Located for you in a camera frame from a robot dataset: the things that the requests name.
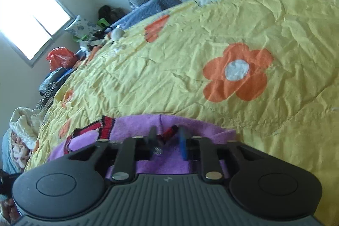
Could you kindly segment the floral white pillow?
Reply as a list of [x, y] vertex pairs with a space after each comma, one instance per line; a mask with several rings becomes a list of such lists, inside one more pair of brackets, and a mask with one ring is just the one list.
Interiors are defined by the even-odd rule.
[[65, 28], [65, 31], [71, 34], [74, 41], [78, 42], [90, 41], [94, 33], [101, 31], [101, 28], [97, 24], [78, 15], [74, 22]]

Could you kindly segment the white quilted jacket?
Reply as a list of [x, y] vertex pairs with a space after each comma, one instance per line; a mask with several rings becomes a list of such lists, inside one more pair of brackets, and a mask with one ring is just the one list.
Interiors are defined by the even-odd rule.
[[39, 128], [43, 124], [46, 113], [45, 110], [18, 107], [10, 118], [10, 129], [20, 137], [30, 150], [33, 150], [36, 146]]

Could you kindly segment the blue quilted blanket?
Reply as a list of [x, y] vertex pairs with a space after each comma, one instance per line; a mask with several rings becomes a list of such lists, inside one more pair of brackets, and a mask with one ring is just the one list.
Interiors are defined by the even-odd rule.
[[150, 0], [129, 14], [125, 15], [112, 25], [105, 27], [105, 33], [117, 27], [120, 27], [122, 30], [127, 30], [142, 20], [179, 4], [181, 4], [180, 0]]

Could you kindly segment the light blue cloth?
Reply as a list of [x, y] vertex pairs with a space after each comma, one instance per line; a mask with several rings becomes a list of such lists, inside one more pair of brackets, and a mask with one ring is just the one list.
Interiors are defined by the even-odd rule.
[[10, 155], [10, 129], [8, 129], [2, 138], [2, 170], [8, 174], [22, 173], [23, 169], [18, 166]]

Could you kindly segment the leopard print garment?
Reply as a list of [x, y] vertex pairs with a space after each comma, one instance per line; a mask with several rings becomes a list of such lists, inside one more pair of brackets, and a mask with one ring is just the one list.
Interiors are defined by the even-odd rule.
[[36, 105], [37, 109], [42, 110], [45, 107], [49, 99], [55, 96], [57, 91], [65, 83], [73, 71], [73, 68], [59, 67], [47, 75], [39, 86], [41, 99]]

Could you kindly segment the white fluffy ball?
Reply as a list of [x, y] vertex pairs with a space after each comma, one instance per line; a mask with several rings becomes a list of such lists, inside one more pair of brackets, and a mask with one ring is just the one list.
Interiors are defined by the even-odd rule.
[[123, 37], [125, 31], [121, 28], [115, 28], [110, 33], [110, 38], [112, 41], [118, 41], [121, 37]]

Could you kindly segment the window with grey frame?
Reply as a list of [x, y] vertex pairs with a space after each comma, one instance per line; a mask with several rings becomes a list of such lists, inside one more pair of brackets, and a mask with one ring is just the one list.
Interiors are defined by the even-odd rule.
[[74, 19], [59, 0], [1, 0], [1, 34], [30, 67]]

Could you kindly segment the yellow floral bed quilt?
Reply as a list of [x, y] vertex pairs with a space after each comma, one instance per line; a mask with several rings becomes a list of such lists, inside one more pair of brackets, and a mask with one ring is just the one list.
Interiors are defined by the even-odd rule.
[[26, 166], [101, 116], [163, 114], [234, 129], [320, 180], [338, 224], [338, 0], [190, 0], [129, 28], [61, 86]]

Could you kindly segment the orange plastic bag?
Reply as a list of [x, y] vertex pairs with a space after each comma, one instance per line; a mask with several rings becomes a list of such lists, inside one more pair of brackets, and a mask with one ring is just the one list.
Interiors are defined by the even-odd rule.
[[58, 68], [72, 68], [78, 61], [75, 53], [65, 47], [55, 48], [49, 52], [46, 57], [49, 62], [49, 71], [55, 71]]

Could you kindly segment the green plastic stool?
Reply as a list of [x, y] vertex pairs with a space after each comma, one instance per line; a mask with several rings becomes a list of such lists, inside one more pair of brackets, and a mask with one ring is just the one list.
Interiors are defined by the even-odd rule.
[[92, 40], [100, 40], [103, 39], [106, 35], [105, 33], [105, 28], [109, 26], [109, 23], [107, 22], [107, 20], [105, 20], [104, 18], [101, 18], [100, 20], [97, 21], [97, 26], [99, 27], [99, 30], [96, 30], [94, 32], [92, 32], [91, 34], [85, 34], [83, 37], [79, 38], [77, 36], [73, 36], [72, 39], [75, 42], [78, 41], [92, 41]]

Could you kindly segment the purple sweater red collar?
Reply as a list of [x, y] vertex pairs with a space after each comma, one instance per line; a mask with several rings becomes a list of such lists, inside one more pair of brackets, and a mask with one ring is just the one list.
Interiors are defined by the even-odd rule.
[[147, 136], [151, 127], [156, 127], [162, 153], [154, 155], [150, 161], [136, 163], [138, 174], [189, 174], [193, 165], [182, 159], [178, 128], [188, 128], [192, 135], [209, 138], [213, 143], [226, 144], [236, 138], [236, 131], [223, 129], [212, 123], [172, 115], [144, 114], [119, 118], [102, 116], [96, 122], [76, 129], [65, 141], [56, 146], [47, 161], [53, 161], [73, 151], [86, 147], [99, 139], [111, 142], [123, 142], [128, 137]]

